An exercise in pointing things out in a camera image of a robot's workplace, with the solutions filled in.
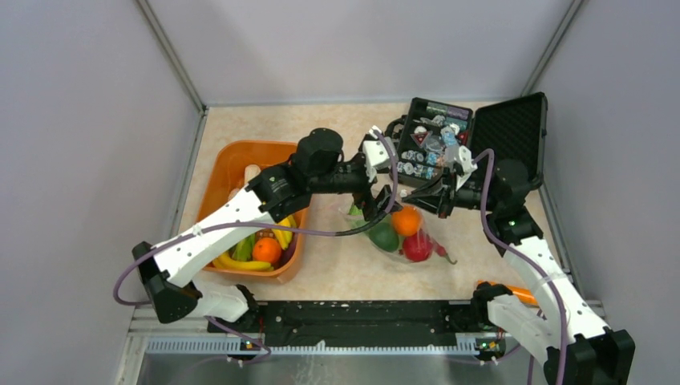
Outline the orange fruit toy back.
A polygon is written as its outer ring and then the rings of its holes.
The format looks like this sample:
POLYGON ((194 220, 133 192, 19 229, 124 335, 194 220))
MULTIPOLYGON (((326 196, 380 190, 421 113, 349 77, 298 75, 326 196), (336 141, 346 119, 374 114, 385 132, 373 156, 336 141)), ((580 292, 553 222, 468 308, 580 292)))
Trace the orange fruit toy back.
POLYGON ((422 226, 420 211, 414 206, 403 206, 400 211, 391 214, 391 224, 395 232, 404 237, 417 234, 422 226))

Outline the green napa cabbage toy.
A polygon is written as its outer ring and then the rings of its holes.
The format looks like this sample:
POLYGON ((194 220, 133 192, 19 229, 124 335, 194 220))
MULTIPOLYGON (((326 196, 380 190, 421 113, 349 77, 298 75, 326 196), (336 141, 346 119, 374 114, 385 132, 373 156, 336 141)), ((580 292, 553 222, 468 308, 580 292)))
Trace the green napa cabbage toy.
POLYGON ((351 205, 346 215, 346 219, 352 229, 361 227, 366 224, 363 212, 356 205, 351 205))

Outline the clear zip top bag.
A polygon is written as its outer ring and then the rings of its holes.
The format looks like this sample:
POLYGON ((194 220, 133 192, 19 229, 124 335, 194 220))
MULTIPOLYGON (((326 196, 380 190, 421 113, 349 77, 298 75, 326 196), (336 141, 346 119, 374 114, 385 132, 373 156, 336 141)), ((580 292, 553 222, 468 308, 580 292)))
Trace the clear zip top bag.
POLYGON ((428 264, 455 266, 458 260, 429 230, 422 209, 402 205, 386 214, 369 229, 345 239, 356 248, 356 254, 387 270, 418 270, 428 264))

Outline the red chili pepper toy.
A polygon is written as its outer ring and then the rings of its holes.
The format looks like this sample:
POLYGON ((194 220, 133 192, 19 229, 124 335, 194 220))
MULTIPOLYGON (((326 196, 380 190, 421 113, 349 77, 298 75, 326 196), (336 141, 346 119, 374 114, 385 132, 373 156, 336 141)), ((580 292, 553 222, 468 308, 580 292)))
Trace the red chili pepper toy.
POLYGON ((433 245, 433 249, 432 249, 432 250, 433 250, 433 252, 434 252, 437 256, 444 258, 449 264, 451 264, 451 265, 456 265, 456 264, 457 264, 457 260, 456 260, 455 258, 451 258, 451 257, 448 255, 446 249, 445 249, 442 245, 440 245, 440 244, 438 244, 438 243, 435 243, 435 244, 433 245))

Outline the red apple toy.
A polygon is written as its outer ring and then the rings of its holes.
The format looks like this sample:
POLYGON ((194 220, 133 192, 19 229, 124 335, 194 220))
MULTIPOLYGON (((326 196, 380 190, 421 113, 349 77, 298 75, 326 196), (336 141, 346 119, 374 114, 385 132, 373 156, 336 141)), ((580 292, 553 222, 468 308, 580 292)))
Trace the red apple toy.
POLYGON ((434 242, 424 231, 403 239, 400 253, 411 262, 426 261, 432 254, 434 242))

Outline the green lime toy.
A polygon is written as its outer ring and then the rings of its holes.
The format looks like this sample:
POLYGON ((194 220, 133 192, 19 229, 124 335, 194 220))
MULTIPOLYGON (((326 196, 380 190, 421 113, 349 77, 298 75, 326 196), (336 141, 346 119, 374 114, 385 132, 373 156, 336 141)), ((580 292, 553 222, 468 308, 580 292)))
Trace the green lime toy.
POLYGON ((368 231, 371 242, 379 249, 393 253, 399 248, 399 235, 390 223, 381 222, 368 231))

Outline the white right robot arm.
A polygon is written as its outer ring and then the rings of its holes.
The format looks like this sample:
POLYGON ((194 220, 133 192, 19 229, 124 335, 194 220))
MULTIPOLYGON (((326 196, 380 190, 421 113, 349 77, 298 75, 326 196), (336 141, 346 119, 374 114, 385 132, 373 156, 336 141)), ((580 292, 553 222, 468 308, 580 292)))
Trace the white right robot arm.
POLYGON ((533 183, 525 165, 488 160, 481 191, 455 191, 448 171, 403 198, 440 217, 453 207, 479 209, 487 239, 521 276, 537 310, 530 310, 506 286, 482 283, 471 300, 470 319, 480 330, 507 331, 543 369, 549 384, 625 384, 635 343, 626 330, 613 330, 589 306, 557 263, 540 227, 526 209, 533 183))

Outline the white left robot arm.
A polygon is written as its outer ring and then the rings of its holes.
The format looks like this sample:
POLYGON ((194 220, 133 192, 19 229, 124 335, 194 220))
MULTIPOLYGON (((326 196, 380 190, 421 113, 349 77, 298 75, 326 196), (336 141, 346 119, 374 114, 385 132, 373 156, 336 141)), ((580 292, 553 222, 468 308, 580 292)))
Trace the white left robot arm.
POLYGON ((385 186, 377 196, 371 188, 382 170, 397 171, 398 152, 392 140, 373 127, 351 159, 344 160, 342 147, 337 132, 315 128, 285 161, 262 169, 233 199, 191 229, 155 245, 142 241, 134 246, 129 270, 138 272, 158 321, 169 324, 200 311, 238 331, 252 329, 257 310, 244 289, 227 289, 209 300, 209 291, 192 280, 239 241, 259 229, 275 229, 307 208, 315 194, 350 193, 362 208, 366 224, 339 232, 341 237, 368 230, 390 213, 395 208, 395 185, 385 186))

